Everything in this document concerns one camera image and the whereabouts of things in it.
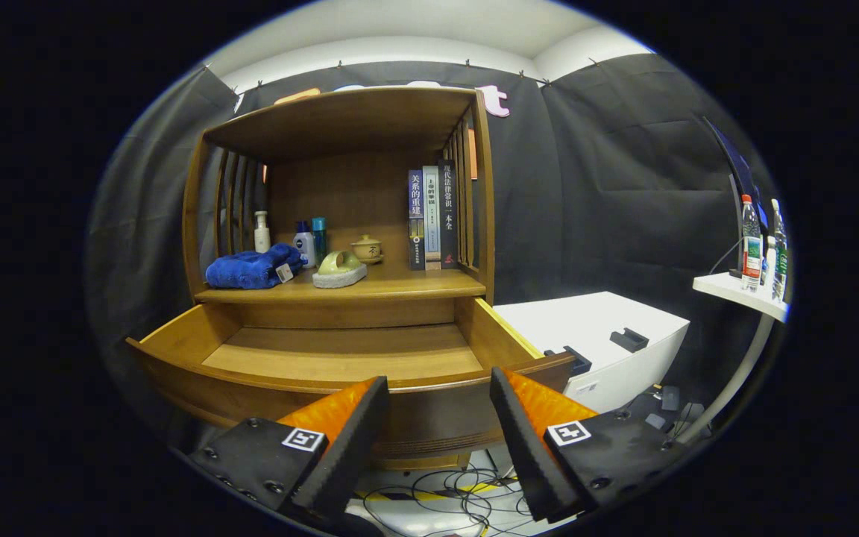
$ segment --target cable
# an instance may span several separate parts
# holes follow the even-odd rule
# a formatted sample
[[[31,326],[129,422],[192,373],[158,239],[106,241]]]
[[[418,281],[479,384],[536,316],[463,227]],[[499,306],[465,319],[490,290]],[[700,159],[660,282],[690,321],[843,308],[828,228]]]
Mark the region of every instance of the cable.
[[[722,257],[720,259],[718,259],[718,261],[715,262],[715,264],[711,267],[710,271],[708,271],[708,274],[711,274],[712,272],[714,272],[715,268],[718,265],[720,265],[720,262],[725,261],[725,258],[731,253],[731,251],[733,251],[734,248],[737,248],[737,245],[739,245],[739,244],[740,244],[740,239],[737,239],[737,242],[735,244],[733,244],[733,246],[730,247],[727,252],[725,252],[725,255],[722,255]]]
[[[492,459],[492,454],[488,452],[488,448],[486,448],[486,456],[490,459],[490,463],[492,464],[492,471],[498,471],[499,466],[495,465],[495,459]]]
[[[440,475],[440,474],[447,474],[447,476],[444,477],[444,479],[443,479],[443,489],[445,492],[449,492],[449,493],[453,494],[453,497],[451,497],[450,499],[453,499],[453,500],[458,499],[459,500],[459,507],[458,507],[459,510],[433,509],[433,507],[427,506],[425,503],[421,502],[418,499],[418,497],[416,496],[417,492],[425,493],[425,494],[435,494],[434,492],[429,492],[429,490],[420,489],[419,483],[422,482],[422,480],[429,478],[430,476]],[[467,475],[475,476],[474,483],[471,487],[468,487],[468,490],[460,489],[459,488],[460,482]],[[450,485],[450,479],[453,479],[453,478],[454,478],[454,481]],[[492,503],[490,502],[490,500],[497,499],[497,497],[505,497],[505,496],[512,496],[512,494],[520,494],[522,492],[522,489],[514,490],[514,489],[512,489],[511,486],[507,485],[505,487],[507,487],[509,492],[503,493],[503,494],[498,494],[495,496],[484,497],[484,496],[481,496],[480,494],[477,494],[475,492],[475,490],[478,489],[478,487],[481,485],[481,483],[483,483],[484,478],[491,478],[492,480],[500,480],[497,469],[476,468],[474,465],[472,465],[470,463],[470,465],[468,465],[468,469],[466,469],[466,470],[438,470],[436,472],[429,472],[429,473],[417,478],[412,483],[412,485],[409,485],[409,486],[382,486],[382,487],[379,487],[378,489],[371,490],[371,492],[368,492],[367,495],[364,496],[364,499],[362,499],[362,503],[364,504],[364,509],[367,510],[367,513],[377,523],[381,524],[381,526],[383,526],[385,528],[388,528],[388,530],[391,530],[393,533],[400,535],[401,537],[412,537],[412,536],[409,536],[405,533],[402,533],[402,531],[397,530],[397,528],[395,528],[395,527],[389,526],[389,524],[384,522],[373,510],[371,510],[371,508],[369,507],[369,504],[368,504],[368,500],[373,494],[375,494],[377,492],[381,492],[382,490],[388,490],[388,489],[409,490],[410,496],[413,497],[413,500],[415,500],[417,506],[422,507],[422,509],[425,509],[427,511],[432,511],[432,512],[438,512],[438,513],[464,514],[468,517],[468,519],[473,521],[473,524],[469,524],[468,526],[453,528],[453,530],[437,530],[437,531],[433,531],[433,533],[427,533],[426,535],[420,536],[420,537],[432,537],[433,535],[436,535],[439,533],[445,533],[446,531],[450,531],[451,533],[455,533],[456,531],[467,530],[470,527],[479,526],[480,524],[482,525],[482,528],[481,528],[480,533],[479,533],[480,535],[482,535],[483,533],[486,533],[488,528],[491,528],[492,530],[497,531],[496,533],[492,533],[492,535],[500,535],[500,534],[505,533],[505,534],[510,534],[510,535],[520,535],[520,537],[525,537],[525,536],[521,536],[521,534],[519,534],[519,533],[513,533],[512,532],[512,530],[515,530],[515,528],[524,526],[524,524],[528,524],[529,522],[534,522],[532,520],[532,513],[531,512],[523,512],[522,509],[519,509],[520,504],[525,501],[525,497],[520,496],[519,499],[516,500],[515,509],[495,509],[495,507],[493,507]],[[481,510],[482,512],[473,512],[473,510],[471,510],[471,507],[475,507],[475,509]],[[522,523],[522,524],[516,524],[516,526],[510,527],[508,530],[501,530],[499,527],[492,526],[490,519],[488,519],[488,517],[490,517],[491,514],[494,512],[507,512],[507,513],[515,512],[516,514],[518,514],[520,516],[528,517],[529,520]]]
[[[688,401],[688,412],[686,412],[686,413],[685,413],[685,417],[684,417],[684,418],[682,418],[682,420],[681,420],[681,421],[676,421],[676,424],[677,424],[678,426],[677,426],[677,427],[675,427],[675,430],[673,431],[673,433],[674,433],[675,435],[674,435],[674,436],[672,436],[672,438],[671,438],[671,439],[677,439],[677,438],[678,438],[678,436],[682,434],[682,425],[683,425],[683,424],[685,424],[685,422],[686,422],[686,421],[688,421],[688,417],[689,417],[689,415],[691,415],[691,410],[692,410],[693,408],[695,408],[695,404],[694,404],[694,403],[692,403],[691,401]]]

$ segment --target ceramic cup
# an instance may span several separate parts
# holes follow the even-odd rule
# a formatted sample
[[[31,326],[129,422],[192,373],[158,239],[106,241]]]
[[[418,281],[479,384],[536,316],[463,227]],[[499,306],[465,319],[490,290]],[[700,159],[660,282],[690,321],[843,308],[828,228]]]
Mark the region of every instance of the ceramic cup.
[[[381,244],[382,241],[372,239],[369,235],[361,235],[359,241],[350,243],[350,247],[354,255],[360,259],[377,259],[382,253]]]

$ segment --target wooden cabinet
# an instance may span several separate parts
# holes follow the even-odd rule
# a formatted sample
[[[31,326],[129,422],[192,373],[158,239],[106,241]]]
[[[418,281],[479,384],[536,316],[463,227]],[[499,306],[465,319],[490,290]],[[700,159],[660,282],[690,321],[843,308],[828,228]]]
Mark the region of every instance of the wooden cabinet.
[[[459,268],[410,271],[406,173],[440,157],[456,162]],[[368,233],[383,241],[384,262],[341,289],[315,288],[315,269],[273,289],[209,288],[198,261],[198,204],[211,159],[219,159],[208,223],[215,255],[253,249],[245,196],[266,167],[273,242],[290,242],[297,220],[323,216],[331,251]],[[376,458],[481,448],[502,438],[488,401],[491,367],[561,391],[573,360],[542,357],[492,310],[494,232],[487,118],[474,89],[355,89],[248,113],[202,133],[192,157],[182,240],[194,308],[129,343],[161,394],[213,424],[280,418],[385,374],[391,409]]]

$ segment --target white ceiling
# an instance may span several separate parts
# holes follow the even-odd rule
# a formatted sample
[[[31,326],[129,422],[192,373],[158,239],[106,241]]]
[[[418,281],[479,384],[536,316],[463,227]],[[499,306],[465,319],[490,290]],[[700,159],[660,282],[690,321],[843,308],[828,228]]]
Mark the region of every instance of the white ceiling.
[[[359,37],[436,37],[535,58],[600,22],[548,0],[320,0],[270,20],[204,59],[225,76],[296,48]]]

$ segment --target black cable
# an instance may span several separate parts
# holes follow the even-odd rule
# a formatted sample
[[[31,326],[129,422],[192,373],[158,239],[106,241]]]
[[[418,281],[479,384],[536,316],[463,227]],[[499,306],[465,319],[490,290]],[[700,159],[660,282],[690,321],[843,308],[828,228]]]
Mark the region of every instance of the black cable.
[[[523,500],[525,500],[525,497],[519,497],[519,500],[516,500],[515,509],[495,509],[495,507],[493,507],[491,502],[490,502],[491,499],[495,499],[496,497],[511,496],[512,494],[518,494],[518,493],[522,492],[522,489],[512,490],[512,487],[507,486],[507,488],[510,489],[510,492],[508,492],[508,493],[499,494],[497,496],[490,496],[490,497],[481,496],[475,492],[475,489],[477,489],[477,487],[482,482],[481,478],[484,476],[485,477],[491,476],[492,479],[499,480],[497,469],[476,468],[472,464],[470,464],[468,466],[470,466],[470,469],[467,469],[467,470],[439,470],[436,472],[429,472],[423,476],[420,476],[410,486],[382,486],[379,489],[371,490],[371,492],[367,493],[367,495],[364,496],[364,499],[362,499],[362,503],[364,504],[364,509],[367,510],[367,513],[371,517],[373,517],[373,519],[375,521],[377,521],[379,524],[382,524],[383,527],[388,528],[388,530],[391,530],[393,533],[395,533],[397,535],[401,535],[402,537],[410,537],[410,536],[405,534],[405,533],[402,533],[399,530],[396,530],[396,528],[394,528],[392,526],[389,526],[389,524],[384,522],[375,512],[373,512],[371,510],[371,508],[368,505],[368,499],[372,494],[375,494],[377,492],[381,492],[382,490],[388,490],[388,489],[408,489],[410,496],[413,497],[413,500],[416,500],[417,506],[422,507],[422,509],[425,509],[427,511],[447,513],[447,514],[465,514],[468,517],[468,519],[473,521],[473,524],[470,524],[470,526],[457,527],[457,528],[454,528],[454,530],[437,530],[437,531],[433,531],[433,533],[426,534],[426,536],[423,536],[423,537],[429,537],[430,535],[434,535],[437,533],[443,533],[444,531],[453,531],[454,532],[454,531],[466,530],[467,528],[478,526],[478,524],[483,524],[483,530],[480,530],[480,534],[483,533],[483,531],[485,531],[486,528],[492,528],[493,530],[497,530],[497,533],[495,533],[494,535],[498,535],[498,534],[502,534],[502,533],[508,533],[511,535],[520,535],[518,533],[513,533],[512,530],[515,530],[516,527],[523,526],[523,524],[528,524],[529,522],[534,522],[532,520],[528,520],[527,522],[522,523],[522,524],[518,524],[517,526],[511,527],[508,530],[501,530],[498,527],[492,526],[492,524],[490,523],[490,520],[488,520],[488,517],[490,517],[492,512],[494,512],[494,511],[500,511],[500,512],[514,512],[515,511],[515,513],[519,514],[520,516],[527,516],[530,518],[532,517],[532,514],[531,513],[524,513],[524,512],[522,512],[522,510],[519,509],[519,504],[521,502],[523,502]],[[426,493],[426,494],[436,494],[435,492],[429,492],[429,490],[420,489],[419,483],[422,482],[422,480],[429,478],[429,476],[439,475],[439,474],[449,474],[446,476],[446,478],[443,479],[443,489],[445,492],[449,492],[449,493],[454,494],[454,497],[452,497],[451,499],[460,500],[460,502],[459,502],[459,509],[460,510],[453,511],[453,510],[446,510],[446,509],[433,509],[433,507],[429,507],[429,506],[426,506],[426,504],[423,504],[418,499],[418,497],[416,497],[417,492],[422,492],[422,493]],[[459,488],[460,480],[465,478],[468,474],[475,476],[475,483],[473,484],[473,486],[470,487],[470,490],[462,490]],[[454,480],[453,484],[450,485],[449,480],[453,479],[453,478],[456,478],[456,480]],[[485,514],[471,511],[470,506],[476,507],[477,509],[484,510]]]
[[[715,268],[718,265],[720,265],[720,263],[731,253],[731,251],[733,251],[734,248],[737,248],[737,245],[739,245],[739,244],[740,244],[740,239],[737,239],[737,242],[732,247],[730,247],[730,249],[727,252],[725,252],[725,255],[722,255],[722,257],[720,259],[718,259],[718,261],[715,262],[715,264],[712,266],[710,271],[708,271],[708,274],[711,274],[712,272],[714,272]]]
[[[688,421],[688,417],[689,417],[689,415],[691,415],[691,410],[692,410],[693,408],[695,408],[695,405],[694,405],[694,404],[692,404],[692,402],[691,402],[691,401],[688,401],[688,412],[686,412],[686,413],[685,413],[685,417],[684,417],[684,418],[682,418],[682,420],[681,420],[681,421],[676,421],[676,422],[675,422],[675,430],[674,430],[674,431],[672,431],[672,432],[674,433],[674,436],[672,436],[672,438],[671,438],[671,439],[677,439],[677,438],[678,438],[678,436],[680,436],[680,435],[682,434],[681,424],[685,424],[685,422],[686,422],[686,421]]]
[[[492,454],[488,452],[488,448],[486,448],[486,456],[488,456],[488,459],[490,459],[490,463],[492,464],[492,471],[498,471],[499,467],[495,465],[495,459],[492,459]]]

